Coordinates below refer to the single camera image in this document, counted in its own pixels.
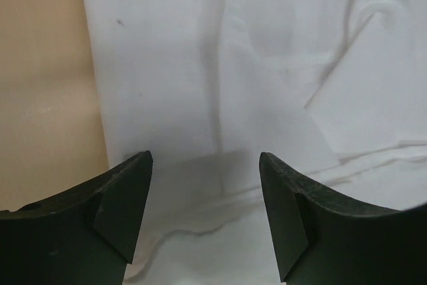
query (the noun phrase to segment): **white cloth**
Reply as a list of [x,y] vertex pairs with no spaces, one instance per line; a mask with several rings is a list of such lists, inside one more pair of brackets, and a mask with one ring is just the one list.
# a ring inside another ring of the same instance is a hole
[[373,204],[427,200],[425,0],[85,6],[110,165],[154,156],[127,278],[166,234],[261,206],[260,152]]
[[129,285],[280,285],[263,207],[205,234],[165,239],[149,268]]

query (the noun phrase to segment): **white backdrop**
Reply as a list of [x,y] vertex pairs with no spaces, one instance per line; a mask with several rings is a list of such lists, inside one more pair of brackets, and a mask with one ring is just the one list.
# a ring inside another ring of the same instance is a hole
[[[195,277],[176,244],[165,245],[168,260],[159,255],[153,268],[146,266],[176,230],[203,233],[233,220],[237,230],[238,222],[249,224],[244,228],[259,230],[269,244],[268,229],[255,225],[263,219],[261,152],[373,204],[404,209],[427,200],[425,0],[85,6],[110,165],[141,150],[154,156],[130,280],[157,284],[152,273],[160,264],[163,273],[171,270],[162,284],[227,283],[221,268]],[[230,230],[231,243],[235,234]],[[214,251],[218,237],[205,235],[200,246]],[[181,245],[184,251],[189,243]],[[242,261],[250,255],[241,254]],[[264,254],[260,268],[270,270],[271,245]],[[199,264],[213,266],[212,259],[205,254]],[[138,276],[144,267],[147,279]],[[254,273],[261,270],[248,268],[248,282],[260,280]]]

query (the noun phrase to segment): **dark green plastic part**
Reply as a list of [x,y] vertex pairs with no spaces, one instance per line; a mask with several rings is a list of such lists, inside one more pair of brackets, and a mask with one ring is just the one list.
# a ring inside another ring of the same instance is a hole
[[403,212],[367,204],[272,154],[261,155],[260,172],[282,282],[427,284],[427,204]]
[[0,284],[121,285],[152,163],[139,153],[63,193],[0,212]]

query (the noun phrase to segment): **black plastic piece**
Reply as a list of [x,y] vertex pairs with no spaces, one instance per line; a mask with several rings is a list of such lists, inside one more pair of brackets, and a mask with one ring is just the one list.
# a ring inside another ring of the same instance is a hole
[[403,212],[367,204],[272,154],[261,155],[260,172],[282,282],[427,284],[427,204]]
[[153,160],[139,153],[60,194],[0,212],[1,285],[121,285]]

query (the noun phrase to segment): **textured plastic surface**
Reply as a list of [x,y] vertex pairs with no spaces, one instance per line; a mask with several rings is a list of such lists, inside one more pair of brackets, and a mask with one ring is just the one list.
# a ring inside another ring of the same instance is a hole
[[260,171],[282,281],[427,284],[427,204],[403,212],[367,204],[272,154],[261,156]]
[[0,212],[0,284],[120,285],[132,263],[151,180],[139,153],[17,212]]

